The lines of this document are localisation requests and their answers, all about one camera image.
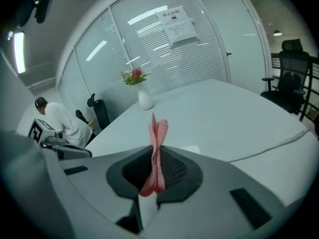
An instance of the red flower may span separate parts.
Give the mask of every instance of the red flower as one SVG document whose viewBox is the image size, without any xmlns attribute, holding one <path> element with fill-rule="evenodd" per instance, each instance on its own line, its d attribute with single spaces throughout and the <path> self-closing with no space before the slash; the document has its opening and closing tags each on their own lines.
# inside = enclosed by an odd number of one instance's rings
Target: red flower
<svg viewBox="0 0 319 239">
<path fill-rule="evenodd" d="M 142 74 L 143 72 L 139 68 L 133 69 L 131 72 L 132 77 L 140 77 Z"/>
</svg>

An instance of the white shirt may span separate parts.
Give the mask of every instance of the white shirt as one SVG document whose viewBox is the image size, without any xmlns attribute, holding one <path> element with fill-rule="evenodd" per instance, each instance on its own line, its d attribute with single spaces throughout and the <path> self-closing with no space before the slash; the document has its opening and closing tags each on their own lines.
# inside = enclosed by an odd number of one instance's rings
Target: white shirt
<svg viewBox="0 0 319 239">
<path fill-rule="evenodd" d="M 64 138 L 70 144 L 85 147 L 93 130 L 82 120 L 70 113 L 61 104 L 48 103 L 45 107 L 45 115 L 53 122 L 56 131 L 62 131 Z"/>
</svg>

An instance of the white table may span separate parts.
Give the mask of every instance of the white table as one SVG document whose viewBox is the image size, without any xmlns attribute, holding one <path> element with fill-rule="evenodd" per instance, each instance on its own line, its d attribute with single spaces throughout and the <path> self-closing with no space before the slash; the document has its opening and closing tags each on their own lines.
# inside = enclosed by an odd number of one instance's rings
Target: white table
<svg viewBox="0 0 319 239">
<path fill-rule="evenodd" d="M 164 145 L 196 145 L 202 155 L 223 161 L 250 156 L 272 147 L 305 126 L 279 106 L 245 89 L 212 79 L 153 97 L 154 107 L 134 104 L 88 146 L 93 157 L 149 143 L 152 113 L 168 120 Z M 303 196 L 319 163 L 319 143 L 311 132 L 294 143 L 235 166 L 272 190 L 285 205 Z"/>
</svg>

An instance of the white vase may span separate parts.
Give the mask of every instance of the white vase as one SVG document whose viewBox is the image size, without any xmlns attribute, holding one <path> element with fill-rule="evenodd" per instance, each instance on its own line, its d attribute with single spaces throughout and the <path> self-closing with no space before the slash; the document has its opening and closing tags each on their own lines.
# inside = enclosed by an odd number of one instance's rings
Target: white vase
<svg viewBox="0 0 319 239">
<path fill-rule="evenodd" d="M 148 110 L 154 106 L 153 100 L 148 93 L 143 88 L 141 83 L 135 84 L 136 89 L 138 90 L 139 103 L 143 110 Z"/>
</svg>

